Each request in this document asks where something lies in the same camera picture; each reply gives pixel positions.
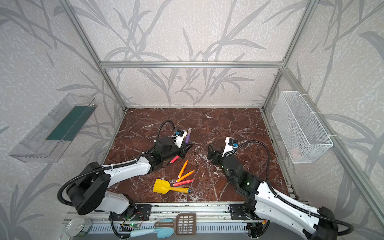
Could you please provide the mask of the pink marker pen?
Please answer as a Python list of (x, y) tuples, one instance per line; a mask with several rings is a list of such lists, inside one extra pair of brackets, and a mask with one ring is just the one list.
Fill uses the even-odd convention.
[(180, 158), (180, 156), (174, 157), (171, 161), (170, 164), (173, 164), (175, 161), (177, 161)]

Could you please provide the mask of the purple marker pen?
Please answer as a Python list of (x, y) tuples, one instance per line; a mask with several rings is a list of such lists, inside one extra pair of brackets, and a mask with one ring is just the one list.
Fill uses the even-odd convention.
[(188, 144), (190, 141), (191, 132), (192, 132), (192, 128), (188, 128), (187, 137), (185, 141), (186, 144)]

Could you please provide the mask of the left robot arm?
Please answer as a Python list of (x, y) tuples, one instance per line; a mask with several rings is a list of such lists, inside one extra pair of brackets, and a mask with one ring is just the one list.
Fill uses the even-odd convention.
[(61, 186), (57, 198), (64, 205), (75, 207), (80, 216), (93, 211), (134, 213), (134, 201), (124, 194), (110, 192), (109, 187), (150, 174), (169, 159), (184, 158), (192, 146), (192, 143), (184, 143), (181, 137), (163, 137), (134, 160), (110, 165), (92, 162), (78, 176)]

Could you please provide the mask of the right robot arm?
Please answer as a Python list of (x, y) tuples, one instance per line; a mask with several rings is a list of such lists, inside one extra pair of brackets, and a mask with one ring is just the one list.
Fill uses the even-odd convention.
[(208, 160), (221, 167), (236, 193), (246, 200), (245, 215), (278, 224), (304, 240), (335, 240), (351, 234), (353, 225), (335, 219), (334, 213), (326, 208), (319, 209), (303, 204), (275, 190), (271, 183), (245, 171), (235, 153), (244, 144), (228, 143), (223, 150), (208, 145)]

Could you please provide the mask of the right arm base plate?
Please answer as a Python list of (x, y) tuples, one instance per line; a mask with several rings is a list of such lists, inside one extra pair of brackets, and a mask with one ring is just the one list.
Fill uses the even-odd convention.
[(229, 212), (231, 215), (231, 220), (237, 221), (237, 220), (255, 220), (255, 217), (252, 215), (249, 215), (245, 212), (243, 208), (243, 204), (230, 204), (229, 205)]

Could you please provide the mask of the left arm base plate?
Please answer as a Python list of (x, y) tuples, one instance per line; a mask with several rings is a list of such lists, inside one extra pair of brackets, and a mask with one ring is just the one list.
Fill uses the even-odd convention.
[(111, 213), (109, 220), (115, 221), (148, 221), (151, 214), (152, 205), (135, 205), (134, 207), (128, 207), (121, 214)]

